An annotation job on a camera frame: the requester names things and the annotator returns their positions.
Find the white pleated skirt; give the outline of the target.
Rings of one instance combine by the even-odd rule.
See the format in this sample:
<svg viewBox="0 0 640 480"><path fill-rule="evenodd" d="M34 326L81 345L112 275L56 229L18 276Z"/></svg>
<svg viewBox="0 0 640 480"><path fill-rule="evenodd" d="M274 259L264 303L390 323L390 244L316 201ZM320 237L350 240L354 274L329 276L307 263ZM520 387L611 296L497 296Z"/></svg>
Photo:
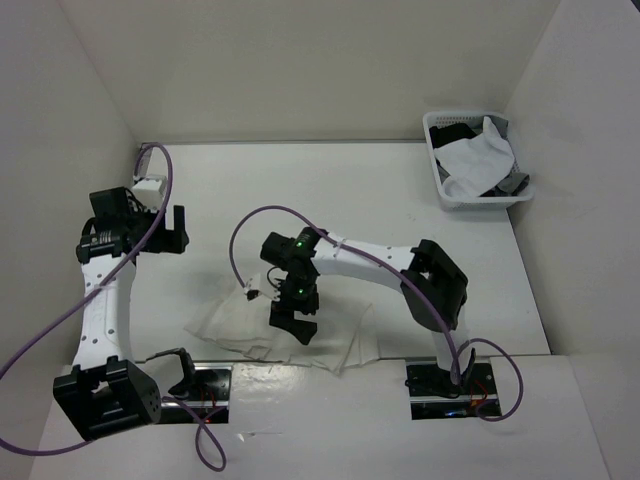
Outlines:
<svg viewBox="0 0 640 480"><path fill-rule="evenodd" d="M227 299L205 304L185 326L194 337L264 362L317 367L339 376L346 368L380 359L372 304L338 296L320 296L320 308L309 318L318 326L308 345L268 324L270 302L260 296L248 301L239 288Z"/></svg>

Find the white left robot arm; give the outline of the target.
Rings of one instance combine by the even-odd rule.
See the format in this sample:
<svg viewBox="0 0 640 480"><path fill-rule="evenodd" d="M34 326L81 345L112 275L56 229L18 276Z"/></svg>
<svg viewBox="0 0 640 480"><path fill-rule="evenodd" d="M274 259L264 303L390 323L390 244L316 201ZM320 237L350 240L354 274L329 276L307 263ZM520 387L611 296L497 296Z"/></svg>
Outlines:
<svg viewBox="0 0 640 480"><path fill-rule="evenodd" d="M181 254L189 243L183 207L175 206L174 226L166 226L169 193L167 179L152 176L89 196L93 215L76 248L89 300L72 369L53 384L56 402L86 441L160 420L157 383L133 361L130 304L138 254Z"/></svg>

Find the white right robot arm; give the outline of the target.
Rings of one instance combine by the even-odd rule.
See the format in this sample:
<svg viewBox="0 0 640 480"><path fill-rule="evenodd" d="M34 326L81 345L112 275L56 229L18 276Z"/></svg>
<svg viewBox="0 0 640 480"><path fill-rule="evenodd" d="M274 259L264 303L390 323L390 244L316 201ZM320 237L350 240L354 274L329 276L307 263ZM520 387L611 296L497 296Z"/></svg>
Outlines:
<svg viewBox="0 0 640 480"><path fill-rule="evenodd" d="M258 207L238 222L228 243L231 270L248 300L256 299L261 291L242 278L235 243L252 217L270 210L289 213L305 224L295 237L272 232L262 243L260 259L285 273L271 296L270 326L308 345L318 326L296 315L317 313L319 277L339 276L384 286L401 294L413 320L444 343L449 356L438 358L441 387L459 393L472 382L472 364L460 359L462 349L453 336L467 300L468 278L438 243L423 239L415 247L389 247L352 241L318 227L292 208Z"/></svg>

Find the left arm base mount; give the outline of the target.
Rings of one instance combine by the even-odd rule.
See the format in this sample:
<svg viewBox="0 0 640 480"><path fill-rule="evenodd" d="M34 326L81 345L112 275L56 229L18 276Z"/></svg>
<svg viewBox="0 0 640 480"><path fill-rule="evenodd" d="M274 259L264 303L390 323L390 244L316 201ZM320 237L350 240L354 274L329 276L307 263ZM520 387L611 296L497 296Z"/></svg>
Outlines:
<svg viewBox="0 0 640 480"><path fill-rule="evenodd" d="M156 381L161 397L160 424L192 424L178 399L207 424L227 424L232 366L195 362L184 348L164 350L143 361L143 370Z"/></svg>

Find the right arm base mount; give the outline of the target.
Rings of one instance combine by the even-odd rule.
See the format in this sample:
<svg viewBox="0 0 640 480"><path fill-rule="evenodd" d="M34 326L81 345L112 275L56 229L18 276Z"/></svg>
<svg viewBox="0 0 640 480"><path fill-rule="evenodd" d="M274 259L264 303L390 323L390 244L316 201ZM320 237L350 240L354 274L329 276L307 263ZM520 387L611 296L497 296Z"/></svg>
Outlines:
<svg viewBox="0 0 640 480"><path fill-rule="evenodd" d="M488 361L476 361L463 384L455 386L436 361L406 363L405 386L413 420L462 419L502 415L493 370Z"/></svg>

